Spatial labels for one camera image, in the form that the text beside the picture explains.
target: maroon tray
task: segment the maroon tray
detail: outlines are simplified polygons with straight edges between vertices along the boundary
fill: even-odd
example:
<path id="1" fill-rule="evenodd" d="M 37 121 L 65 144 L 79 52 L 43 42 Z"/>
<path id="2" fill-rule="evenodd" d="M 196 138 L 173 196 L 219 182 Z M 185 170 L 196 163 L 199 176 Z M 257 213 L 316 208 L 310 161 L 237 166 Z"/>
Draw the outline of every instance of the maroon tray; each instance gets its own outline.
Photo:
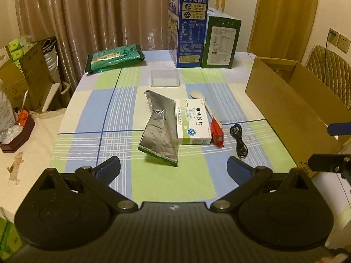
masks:
<path id="1" fill-rule="evenodd" d="M 9 144 L 1 144 L 0 143 L 0 148 L 4 153 L 7 152 L 15 152 L 17 149 L 19 149 L 28 139 L 30 134 L 32 133 L 32 130 L 35 126 L 35 122 L 32 119 L 30 115 L 28 115 L 27 121 L 23 127 L 22 132 L 15 137 L 13 141 L 11 141 Z"/>

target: quilted chair cover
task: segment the quilted chair cover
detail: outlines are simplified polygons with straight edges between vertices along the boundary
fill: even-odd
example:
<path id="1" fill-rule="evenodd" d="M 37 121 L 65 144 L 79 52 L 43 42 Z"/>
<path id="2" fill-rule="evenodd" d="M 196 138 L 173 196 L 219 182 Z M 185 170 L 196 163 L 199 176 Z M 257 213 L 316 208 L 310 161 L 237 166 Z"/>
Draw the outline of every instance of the quilted chair cover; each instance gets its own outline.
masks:
<path id="1" fill-rule="evenodd" d="M 306 61 L 305 67 L 320 80 L 324 77 L 324 53 L 325 48 L 316 45 Z M 335 52 L 327 49 L 326 72 L 324 83 L 339 97 L 350 110 L 350 65 Z"/>

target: coiled black cable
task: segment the coiled black cable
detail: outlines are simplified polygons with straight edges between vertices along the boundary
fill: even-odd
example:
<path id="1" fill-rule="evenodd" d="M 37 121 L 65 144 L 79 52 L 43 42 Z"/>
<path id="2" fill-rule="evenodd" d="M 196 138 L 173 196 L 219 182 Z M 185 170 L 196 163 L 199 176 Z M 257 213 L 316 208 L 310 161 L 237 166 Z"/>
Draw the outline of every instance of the coiled black cable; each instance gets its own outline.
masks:
<path id="1" fill-rule="evenodd" d="M 248 154 L 246 144 L 242 139 L 243 129 L 240 124 L 235 124 L 230 128 L 230 135 L 236 140 L 236 153 L 239 158 L 245 158 Z"/>

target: silver foil pouch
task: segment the silver foil pouch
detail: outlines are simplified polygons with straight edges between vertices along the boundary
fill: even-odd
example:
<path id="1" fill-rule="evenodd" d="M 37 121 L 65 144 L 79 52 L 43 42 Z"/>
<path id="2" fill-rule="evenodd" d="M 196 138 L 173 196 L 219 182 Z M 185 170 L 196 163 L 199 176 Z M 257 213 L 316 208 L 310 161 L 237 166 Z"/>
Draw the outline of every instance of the silver foil pouch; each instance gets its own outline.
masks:
<path id="1" fill-rule="evenodd" d="M 146 90 L 151 117 L 141 137 L 138 150 L 178 166 L 177 119 L 174 101 Z"/>

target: blue circular logo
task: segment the blue circular logo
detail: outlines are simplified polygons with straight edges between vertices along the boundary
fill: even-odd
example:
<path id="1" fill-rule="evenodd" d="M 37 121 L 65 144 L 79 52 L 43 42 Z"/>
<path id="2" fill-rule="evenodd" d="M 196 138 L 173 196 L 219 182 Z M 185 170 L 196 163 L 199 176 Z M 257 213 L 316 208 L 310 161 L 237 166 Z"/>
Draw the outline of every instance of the blue circular logo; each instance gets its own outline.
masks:
<path id="1" fill-rule="evenodd" d="M 196 130 L 194 130 L 194 129 L 188 129 L 188 134 L 189 134 L 189 135 L 195 135 L 195 134 L 196 134 Z"/>

